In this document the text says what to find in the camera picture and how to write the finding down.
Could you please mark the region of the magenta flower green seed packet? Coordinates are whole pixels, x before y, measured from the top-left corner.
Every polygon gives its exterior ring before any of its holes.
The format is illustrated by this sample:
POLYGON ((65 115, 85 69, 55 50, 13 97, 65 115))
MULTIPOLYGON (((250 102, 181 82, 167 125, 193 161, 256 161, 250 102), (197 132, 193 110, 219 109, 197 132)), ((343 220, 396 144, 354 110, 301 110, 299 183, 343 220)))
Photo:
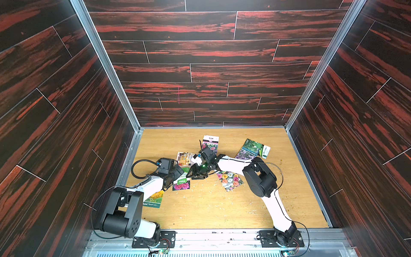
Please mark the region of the magenta flower green seed packet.
POLYGON ((173 182, 173 191, 188 190, 190 189, 190 178, 187 178, 187 174, 190 170, 190 167, 182 167, 184 173, 173 182))

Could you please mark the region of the cartoon shop seed packet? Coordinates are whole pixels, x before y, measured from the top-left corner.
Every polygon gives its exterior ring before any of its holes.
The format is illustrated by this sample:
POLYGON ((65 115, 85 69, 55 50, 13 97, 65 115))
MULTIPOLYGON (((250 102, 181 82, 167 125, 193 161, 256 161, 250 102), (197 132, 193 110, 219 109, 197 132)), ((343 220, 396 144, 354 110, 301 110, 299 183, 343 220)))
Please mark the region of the cartoon shop seed packet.
POLYGON ((176 160, 181 167, 190 167, 194 164, 192 159, 194 158, 194 153, 178 152, 176 160))

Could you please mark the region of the mixed ranunculus seed packet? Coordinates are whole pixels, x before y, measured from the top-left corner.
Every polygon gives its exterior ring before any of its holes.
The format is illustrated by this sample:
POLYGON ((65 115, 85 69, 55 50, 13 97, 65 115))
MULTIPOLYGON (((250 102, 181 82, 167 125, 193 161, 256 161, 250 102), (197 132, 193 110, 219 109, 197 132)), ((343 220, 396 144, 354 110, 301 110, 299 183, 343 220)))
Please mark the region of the mixed ranunculus seed packet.
POLYGON ((227 192, 234 190, 244 183, 240 176, 234 172, 219 171, 217 177, 222 183, 222 187, 224 187, 227 192))

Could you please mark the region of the yellow marigold seed packet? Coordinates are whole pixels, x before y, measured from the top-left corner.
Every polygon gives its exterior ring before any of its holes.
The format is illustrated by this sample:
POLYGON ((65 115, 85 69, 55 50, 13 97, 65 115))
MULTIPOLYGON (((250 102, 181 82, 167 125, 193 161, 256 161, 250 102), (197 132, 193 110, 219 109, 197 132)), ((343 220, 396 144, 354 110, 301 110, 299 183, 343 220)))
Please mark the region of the yellow marigold seed packet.
POLYGON ((143 205, 150 208, 160 208, 164 196, 164 191, 154 193, 143 202, 143 205))

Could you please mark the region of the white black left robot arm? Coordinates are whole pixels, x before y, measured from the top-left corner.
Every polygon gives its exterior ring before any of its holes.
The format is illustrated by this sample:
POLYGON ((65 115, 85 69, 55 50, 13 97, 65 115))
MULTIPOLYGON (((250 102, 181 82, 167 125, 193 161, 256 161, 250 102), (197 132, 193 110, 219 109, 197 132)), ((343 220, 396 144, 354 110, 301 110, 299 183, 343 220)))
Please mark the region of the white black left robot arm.
POLYGON ((170 158, 161 158, 156 162, 147 159, 134 162, 131 174, 142 182, 133 187, 114 187, 98 218, 98 229, 114 234, 116 238, 142 239, 148 245, 156 246, 161 240, 160 225, 142 219, 143 202, 161 190, 166 191, 183 173, 178 162, 170 158), (154 164, 156 170, 139 177, 134 173, 134 167, 140 162, 154 164))

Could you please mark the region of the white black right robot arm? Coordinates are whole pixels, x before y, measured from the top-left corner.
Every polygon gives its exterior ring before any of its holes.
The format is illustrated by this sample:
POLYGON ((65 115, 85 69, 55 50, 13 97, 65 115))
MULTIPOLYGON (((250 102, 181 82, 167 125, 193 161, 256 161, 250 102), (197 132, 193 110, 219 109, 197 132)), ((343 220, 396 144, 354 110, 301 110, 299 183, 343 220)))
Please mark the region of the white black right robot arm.
POLYGON ((192 158, 188 177, 205 179, 213 171, 226 171, 244 176, 250 190, 262 198, 274 224, 274 240, 280 246, 288 247, 298 232, 295 223, 288 216, 279 197, 277 178, 267 164, 259 157, 250 160, 231 158, 224 154, 216 155, 206 147, 192 158))

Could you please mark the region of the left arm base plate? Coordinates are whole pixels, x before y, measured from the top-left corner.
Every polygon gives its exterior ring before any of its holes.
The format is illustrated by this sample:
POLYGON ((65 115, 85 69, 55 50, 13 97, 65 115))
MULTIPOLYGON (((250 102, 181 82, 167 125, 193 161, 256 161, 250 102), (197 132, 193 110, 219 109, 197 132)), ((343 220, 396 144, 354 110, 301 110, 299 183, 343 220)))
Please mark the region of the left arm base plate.
POLYGON ((152 238, 134 237, 132 248, 174 248, 176 242, 176 231, 161 230, 155 232, 152 238))

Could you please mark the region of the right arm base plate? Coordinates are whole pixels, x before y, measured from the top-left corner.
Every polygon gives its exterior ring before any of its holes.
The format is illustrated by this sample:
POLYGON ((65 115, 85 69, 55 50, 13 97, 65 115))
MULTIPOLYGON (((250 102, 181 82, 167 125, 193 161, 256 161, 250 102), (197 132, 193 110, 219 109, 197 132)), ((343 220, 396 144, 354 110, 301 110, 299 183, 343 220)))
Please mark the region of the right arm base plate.
POLYGON ((298 230, 292 232, 281 232, 279 230, 260 230, 256 238, 261 242, 263 248, 303 248, 305 246, 302 235, 298 230))

